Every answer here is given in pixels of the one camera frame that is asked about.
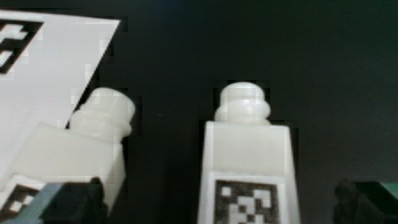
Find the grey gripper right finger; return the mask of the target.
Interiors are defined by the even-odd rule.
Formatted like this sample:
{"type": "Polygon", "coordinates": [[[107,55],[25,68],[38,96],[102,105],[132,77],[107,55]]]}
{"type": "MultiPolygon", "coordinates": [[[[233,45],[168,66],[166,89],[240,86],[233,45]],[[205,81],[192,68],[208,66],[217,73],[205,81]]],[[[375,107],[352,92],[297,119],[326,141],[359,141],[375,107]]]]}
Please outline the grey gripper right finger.
{"type": "Polygon", "coordinates": [[[398,224],[398,182],[343,180],[335,195],[335,224],[398,224]]]}

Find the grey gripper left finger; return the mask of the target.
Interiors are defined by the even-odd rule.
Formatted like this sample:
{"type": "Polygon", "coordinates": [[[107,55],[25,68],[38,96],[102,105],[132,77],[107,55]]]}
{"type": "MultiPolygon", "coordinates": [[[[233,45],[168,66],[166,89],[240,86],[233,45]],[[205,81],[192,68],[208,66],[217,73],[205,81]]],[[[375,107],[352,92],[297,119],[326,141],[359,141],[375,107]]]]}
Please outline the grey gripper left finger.
{"type": "Polygon", "coordinates": [[[88,182],[50,183],[22,215],[22,224],[107,224],[104,184],[88,182]]]}

